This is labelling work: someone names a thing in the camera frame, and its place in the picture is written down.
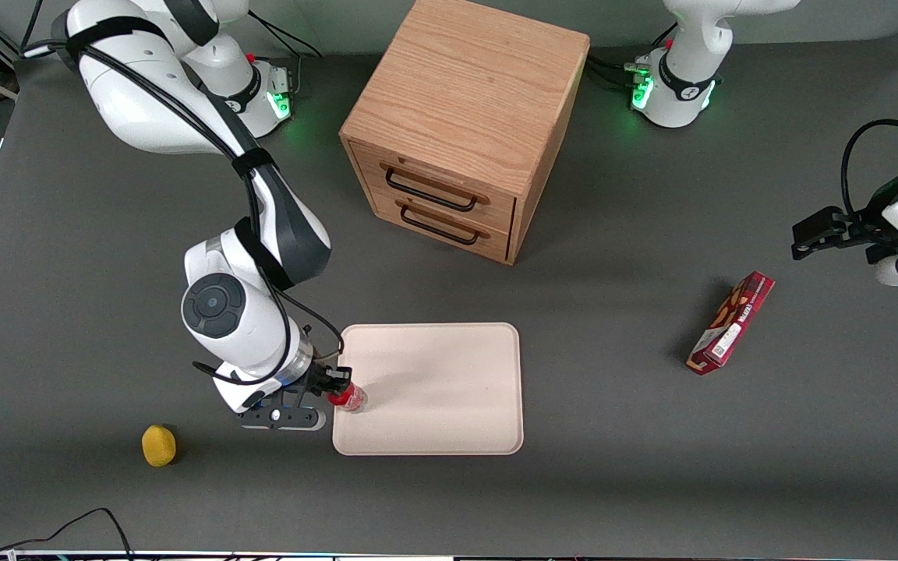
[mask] plastic bottle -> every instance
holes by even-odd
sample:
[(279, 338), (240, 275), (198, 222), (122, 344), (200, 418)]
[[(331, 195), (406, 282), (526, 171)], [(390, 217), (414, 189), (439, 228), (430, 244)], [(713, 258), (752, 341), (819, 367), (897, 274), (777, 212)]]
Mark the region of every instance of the plastic bottle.
[(340, 395), (327, 395), (327, 400), (336, 409), (345, 409), (350, 413), (362, 411), (366, 406), (366, 392), (354, 383), (349, 383)]

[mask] gray tabletop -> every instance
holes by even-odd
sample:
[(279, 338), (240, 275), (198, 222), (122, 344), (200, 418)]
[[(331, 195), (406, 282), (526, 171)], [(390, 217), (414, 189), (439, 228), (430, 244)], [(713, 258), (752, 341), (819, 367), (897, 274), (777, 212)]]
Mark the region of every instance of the gray tabletop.
[[(898, 118), (898, 37), (737, 47), (681, 131), (585, 79), (514, 267), (372, 216), (338, 128), (376, 61), (306, 61), (265, 139), (334, 241), (292, 294), (339, 326), (514, 324), (523, 448), (349, 458), (331, 427), (238, 429), (178, 302), (182, 253), (246, 212), (242, 186), (218, 157), (122, 145), (41, 61), (0, 153), (0, 544), (109, 506), (138, 549), (898, 558), (898, 288), (860, 249), (788, 249), (839, 201), (848, 136)], [(852, 165), (864, 202), (898, 174), (898, 131)], [(777, 280), (762, 313), (726, 369), (689, 372), (752, 270)], [(143, 462), (150, 423), (181, 463)], [(54, 545), (118, 541), (100, 519)]]

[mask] white tray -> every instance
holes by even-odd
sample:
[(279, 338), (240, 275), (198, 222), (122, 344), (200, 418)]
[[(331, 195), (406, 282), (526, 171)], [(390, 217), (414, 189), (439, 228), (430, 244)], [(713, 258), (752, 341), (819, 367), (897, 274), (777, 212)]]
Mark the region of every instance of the white tray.
[(366, 392), (336, 409), (346, 456), (505, 455), (521, 448), (518, 331), (508, 323), (350, 326), (342, 366)]

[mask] wooden box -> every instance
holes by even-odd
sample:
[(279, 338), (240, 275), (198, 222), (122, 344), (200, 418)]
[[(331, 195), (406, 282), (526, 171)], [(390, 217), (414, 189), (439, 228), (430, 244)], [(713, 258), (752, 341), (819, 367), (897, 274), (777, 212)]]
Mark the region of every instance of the wooden box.
[(339, 132), (373, 212), (512, 265), (588, 46), (493, 8), (417, 0)]

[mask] black drawer handle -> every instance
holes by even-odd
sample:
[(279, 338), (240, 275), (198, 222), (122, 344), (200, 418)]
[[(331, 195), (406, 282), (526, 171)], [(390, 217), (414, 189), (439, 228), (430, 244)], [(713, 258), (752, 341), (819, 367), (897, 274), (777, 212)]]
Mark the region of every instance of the black drawer handle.
[(441, 235), (441, 237), (446, 239), (452, 239), (453, 242), (457, 242), (460, 245), (474, 245), (477, 243), (477, 239), (480, 239), (480, 233), (478, 231), (474, 231), (473, 238), (460, 238), (459, 235), (449, 234), (448, 231), (441, 231), (439, 228), (435, 228), (434, 226), (428, 226), (428, 224), (421, 223), (421, 221), (417, 221), (414, 219), (409, 219), (407, 217), (407, 206), (400, 207), (400, 220), (405, 221), (405, 223), (410, 224), (415, 228), (421, 228), (424, 231), (431, 231), (432, 234)]
[(435, 203), (436, 205), (445, 206), (447, 209), (456, 210), (460, 213), (469, 213), (470, 210), (473, 210), (473, 207), (477, 204), (476, 196), (471, 196), (469, 205), (458, 205), (458, 203), (453, 203), (452, 201), (441, 199), (439, 198), (439, 196), (429, 195), (427, 194), (427, 192), (421, 192), (418, 191), (418, 189), (407, 187), (407, 185), (402, 184), (402, 182), (393, 181), (393, 168), (387, 168), (386, 181), (390, 187), (397, 189), (397, 191), (406, 192), (406, 194), (418, 196), (418, 198), (424, 199), (425, 201)]

